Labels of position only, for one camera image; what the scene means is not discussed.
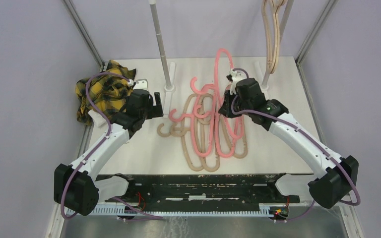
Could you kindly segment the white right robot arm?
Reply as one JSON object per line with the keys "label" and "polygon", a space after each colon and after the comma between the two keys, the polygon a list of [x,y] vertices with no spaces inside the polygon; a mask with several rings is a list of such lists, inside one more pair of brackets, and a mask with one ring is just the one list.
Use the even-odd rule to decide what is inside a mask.
{"label": "white right robot arm", "polygon": [[247,115],[253,123],[285,142],[315,175],[307,184],[313,200],[324,208],[337,202],[358,206],[361,197],[356,188],[359,162],[342,157],[308,133],[280,101],[266,99],[254,78],[228,76],[219,113],[227,118]]}

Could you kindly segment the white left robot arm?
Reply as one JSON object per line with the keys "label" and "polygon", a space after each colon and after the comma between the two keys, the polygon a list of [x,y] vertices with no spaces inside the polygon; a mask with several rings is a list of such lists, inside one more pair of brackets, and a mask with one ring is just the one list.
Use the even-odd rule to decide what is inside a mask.
{"label": "white left robot arm", "polygon": [[96,205],[114,197],[125,202],[136,196],[132,179],[114,175],[97,180],[97,176],[114,153],[142,128],[143,123],[163,116],[159,92],[151,94],[145,89],[134,89],[126,104],[109,122],[106,132],[92,148],[79,156],[70,165],[59,164],[54,172],[54,201],[74,214],[89,215]]}

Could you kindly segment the pink hanger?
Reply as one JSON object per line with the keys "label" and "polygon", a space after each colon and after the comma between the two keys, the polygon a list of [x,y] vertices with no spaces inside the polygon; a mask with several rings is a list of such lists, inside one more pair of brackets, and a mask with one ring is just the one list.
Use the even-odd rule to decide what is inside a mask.
{"label": "pink hanger", "polygon": [[[226,54],[228,61],[229,61],[230,71],[233,74],[234,73],[234,71],[233,71],[234,64],[233,64],[232,56],[228,50],[226,50],[224,48],[220,48],[217,52],[217,55],[215,58],[215,63],[214,63],[214,83],[205,84],[201,90],[197,90],[197,88],[194,85],[195,82],[197,81],[197,77],[194,77],[190,81],[190,88],[197,95],[204,96],[209,91],[213,92],[211,111],[209,111],[206,114],[200,115],[196,112],[197,108],[195,107],[194,113],[193,113],[194,116],[197,118],[202,119],[202,118],[211,116],[211,119],[214,120],[210,124],[210,129],[211,129],[211,134],[210,134],[210,138],[209,138],[210,141],[213,139],[214,136],[217,139],[219,138],[219,134],[215,134],[215,131],[218,129],[218,127],[220,125],[220,119],[222,118],[220,116],[218,110],[224,104],[224,102],[223,102],[224,97],[220,95],[220,88],[219,88],[220,85],[219,85],[219,79],[218,79],[219,78],[218,68],[219,68],[221,53]],[[238,116],[238,118],[235,121],[234,131],[232,130],[232,128],[231,128],[231,126],[227,120],[225,120],[225,126],[226,126],[226,132],[228,132],[229,135],[231,136],[231,138],[234,140],[238,140],[245,135],[244,123],[243,123],[243,120],[241,119],[241,116]]]}
{"label": "pink hanger", "polygon": [[[213,146],[216,147],[216,150],[220,149],[219,135],[216,134],[216,130],[218,130],[218,127],[219,127],[220,117],[219,117],[218,110],[216,109],[216,106],[217,106],[217,101],[221,97],[218,95],[217,88],[214,84],[206,84],[202,87],[201,90],[197,90],[193,84],[191,84],[190,87],[191,87],[191,90],[193,91],[193,94],[188,97],[188,100],[190,101],[193,97],[196,97],[192,112],[188,114],[187,108],[184,108],[184,112],[181,114],[181,116],[176,118],[174,117],[174,113],[177,110],[172,109],[169,112],[168,117],[170,121],[172,122],[181,122],[185,118],[191,119],[190,130],[192,131],[191,139],[192,139],[194,151],[198,156],[206,157],[211,153]],[[202,109],[202,106],[203,106],[203,98],[207,96],[211,96],[213,97],[213,99],[212,99],[211,110],[205,112]],[[205,118],[209,118],[207,122],[210,126],[210,132],[209,132],[209,138],[208,138],[208,150],[202,151],[200,150],[201,145],[198,144],[198,137],[197,137],[198,133],[195,129],[196,126],[194,124],[198,121],[201,123],[204,123]]]}
{"label": "pink hanger", "polygon": [[[248,151],[246,135],[244,135],[238,140],[232,139],[229,133],[226,132],[226,126],[225,126],[226,119],[224,116],[221,116],[221,117],[222,118],[220,119],[220,125],[218,127],[218,130],[216,130],[216,134],[219,134],[220,149],[216,150],[215,146],[213,146],[213,148],[215,148],[219,156],[223,158],[235,157],[235,158],[241,159],[245,157]],[[206,141],[208,142],[210,126],[208,126],[205,129],[205,132],[206,132]]]}

